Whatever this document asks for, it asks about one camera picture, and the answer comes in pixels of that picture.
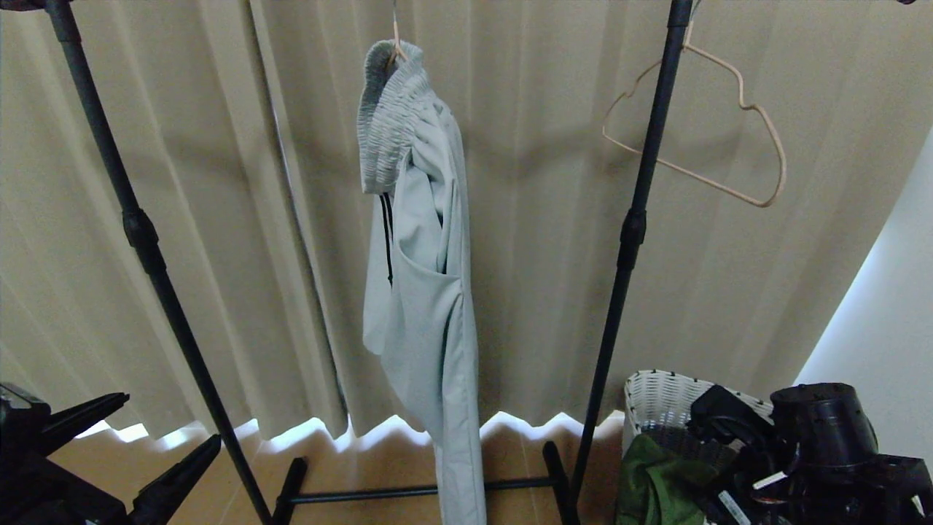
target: green cloth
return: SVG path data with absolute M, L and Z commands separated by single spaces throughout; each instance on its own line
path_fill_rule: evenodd
M 704 514 L 690 496 L 716 469 L 684 460 L 639 434 L 622 458 L 616 525 L 702 525 Z

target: curtain fold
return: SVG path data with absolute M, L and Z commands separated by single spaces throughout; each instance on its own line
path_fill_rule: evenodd
M 638 159 L 603 114 L 657 60 L 666 2 L 400 1 L 460 123 L 480 408 L 580 419 Z M 74 6 L 91 70 L 234 424 L 363 433 L 399 413 L 363 348 L 371 196 L 355 113 L 392 3 Z M 0 375 L 64 407 L 125 390 L 153 434 L 206 410 L 146 275 L 44 13 L 5 13 Z M 735 64 L 789 160 L 759 210 L 659 166 L 604 407 L 674 369 L 763 396 L 792 381 L 933 123 L 933 11 L 705 0 L 693 43 Z M 643 140 L 653 82 L 610 133 Z M 687 54 L 661 156 L 756 195 L 777 161 L 734 79 Z

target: gray pants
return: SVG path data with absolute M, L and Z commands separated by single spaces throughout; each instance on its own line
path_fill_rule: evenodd
M 421 50 L 403 43 L 408 60 L 387 69 L 392 49 L 383 41 L 369 50 L 357 118 L 363 191 L 380 195 L 363 342 L 434 441 L 444 524 L 482 525 L 463 144 L 450 109 L 431 90 Z

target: light under curtain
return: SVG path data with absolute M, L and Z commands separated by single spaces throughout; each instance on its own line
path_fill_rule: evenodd
M 355 113 L 392 3 L 74 5 L 141 204 L 234 424 L 398 413 L 362 345 L 371 197 Z M 398 2 L 464 135 L 480 409 L 580 419 L 637 158 L 599 121 L 660 56 L 663 2 Z M 799 372 L 933 124 L 933 11 L 705 0 L 693 42 L 745 74 L 789 159 L 766 210 L 659 167 L 606 410 L 658 367 L 753 395 Z M 55 407 L 132 395 L 115 427 L 209 423 L 42 12 L 2 17 L 0 376 Z M 686 55 L 661 155 L 765 195 L 776 160 L 734 80 Z M 644 89 L 614 113 L 638 146 Z

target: white wicker basket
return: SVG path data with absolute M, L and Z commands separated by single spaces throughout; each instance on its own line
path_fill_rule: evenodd
M 729 464 L 738 447 L 716 442 L 701 444 L 687 432 L 690 405 L 714 383 L 663 370 L 636 372 L 625 381 L 625 427 L 622 455 L 640 433 L 683 458 L 707 462 L 717 469 Z M 760 399 L 728 389 L 763 418 L 771 421 L 772 406 Z

